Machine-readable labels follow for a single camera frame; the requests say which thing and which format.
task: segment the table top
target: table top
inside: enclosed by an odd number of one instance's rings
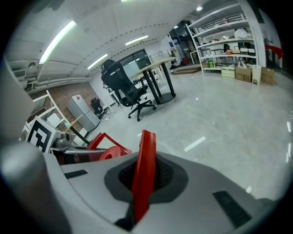
[[[153,69],[153,68],[155,68],[155,67],[157,67],[157,66],[159,66],[159,65],[161,65],[161,64],[163,64],[163,63],[166,63],[166,62],[172,61],[172,60],[174,60],[174,59],[176,59],[176,58],[172,57],[172,58],[167,58],[167,59],[164,58],[164,59],[162,59],[162,60],[159,60],[159,61],[157,61],[157,62],[155,62],[155,63],[153,63],[153,64],[151,64],[151,65],[148,65],[148,66],[146,66],[145,68],[139,70],[139,71],[138,71],[137,73],[135,73],[131,78],[133,79],[133,78],[135,78],[137,75],[139,75],[140,73],[142,73],[142,72],[144,72],[144,71],[147,71],[147,70],[149,70],[149,69]]]
[[[114,90],[112,90],[111,92],[109,92],[109,94],[107,94],[106,96],[105,96],[105,98],[107,98],[107,97],[110,97],[112,94],[114,94],[115,93],[115,91]]]
[[[155,70],[158,70],[158,69],[160,69],[159,66],[153,68],[152,71],[155,71]],[[131,81],[134,81],[134,80],[138,80],[139,81],[142,78],[145,78],[144,75],[143,75],[143,73],[139,73],[136,77],[132,76]]]
[[[65,133],[82,117],[83,115],[80,115],[79,117],[77,117],[69,126],[67,129],[65,129]]]

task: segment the round table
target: round table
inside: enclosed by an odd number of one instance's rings
[[[166,103],[168,101],[171,101],[172,99],[174,99],[176,97],[176,94],[174,92],[174,88],[172,86],[172,82],[171,82],[168,70],[167,70],[166,65],[165,65],[166,62],[173,61],[174,59],[175,58],[167,58],[167,59],[165,58],[165,59],[159,60],[159,61],[157,61],[157,62],[155,62],[155,63],[153,63],[151,65],[148,65],[145,68],[139,70],[136,74],[134,74],[132,76],[132,79],[133,79],[136,76],[138,76],[139,74],[143,73],[143,75],[144,75],[144,77],[145,77],[145,79],[147,81],[147,84],[149,85],[149,87],[150,87],[150,89],[152,91],[152,94],[154,95],[155,100],[153,101],[153,103],[156,104],[156,105],[164,104],[164,103]],[[159,87],[157,85],[156,79],[155,79],[155,77],[154,77],[154,75],[152,73],[152,69],[157,67],[157,66],[160,66],[160,65],[162,66],[162,69],[163,69],[163,71],[165,73],[165,76],[166,76],[167,83],[168,83],[169,88],[170,88],[170,92],[163,93],[163,94],[161,93],[161,91],[160,91],[160,89],[159,89]],[[152,82],[150,80],[150,77],[148,76],[147,73],[149,73],[155,88],[153,87]]]

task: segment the plastic bag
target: plastic bag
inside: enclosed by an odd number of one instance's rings
[[[235,31],[234,36],[235,36],[236,39],[240,39],[240,38],[248,38],[248,37],[251,37],[251,34],[249,32],[246,32],[245,29],[240,28],[240,29],[237,29]]]

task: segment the table leg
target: table leg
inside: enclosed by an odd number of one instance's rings
[[[170,76],[169,76],[169,73],[168,73],[168,70],[166,68],[166,65],[163,63],[162,64],[162,68],[163,68],[163,71],[165,73],[165,76],[166,76],[166,79],[167,79],[167,82],[168,82],[168,85],[169,85],[169,88],[170,88],[170,91],[171,91],[171,94],[173,97],[176,96],[175,92],[174,92],[174,89],[173,89],[173,85],[172,85],[172,82],[171,82],[171,79],[170,79]]]
[[[83,140],[83,142],[85,142],[87,145],[89,145],[89,141],[87,139],[85,139],[83,136],[81,136],[81,134],[76,131],[76,129],[74,127],[70,128],[81,140]]]
[[[152,86],[152,82],[151,82],[150,78],[149,78],[148,75],[147,75],[147,71],[143,71],[142,73],[143,73],[143,75],[144,75],[145,78],[146,78],[146,81],[147,81],[147,83],[148,83],[148,86],[150,86],[150,89],[151,89],[151,91],[152,91],[152,94],[154,95],[154,98],[155,98],[157,104],[160,104],[161,102],[160,102],[160,100],[159,100],[159,98],[158,98],[158,96],[157,96],[157,93],[156,93],[154,87]]]
[[[151,76],[152,82],[154,83],[154,86],[155,86],[155,88],[156,88],[156,90],[157,90],[158,95],[159,95],[159,96],[162,96],[161,91],[159,90],[159,87],[158,87],[158,85],[157,85],[157,81],[156,81],[156,79],[155,79],[155,77],[154,77],[154,74],[152,73],[152,70],[149,70],[148,73],[149,73],[150,76]]]

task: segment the ceiling spotlight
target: ceiling spotlight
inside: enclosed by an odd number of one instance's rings
[[[104,54],[102,57],[98,58],[96,61],[94,61],[87,69],[91,69],[94,65],[96,65],[98,62],[100,62],[102,59],[107,57],[107,54]]]
[[[143,36],[143,37],[139,37],[139,38],[137,38],[137,39],[134,39],[134,40],[132,40],[132,41],[130,41],[130,42],[125,43],[125,46],[128,46],[129,44],[131,44],[131,43],[133,43],[133,42],[140,41],[140,40],[145,39],[145,38],[147,38],[147,37],[148,37],[148,35]]]
[[[57,44],[61,41],[61,39],[66,35],[66,33],[68,33],[74,26],[76,25],[76,23],[72,20],[70,21],[58,34],[57,36],[55,36],[55,38],[53,39],[53,41],[50,43],[50,45],[48,46],[48,48],[45,50],[44,54],[42,55],[39,64],[44,64],[49,55],[52,53],[52,51],[54,50],[54,48],[57,46]]]

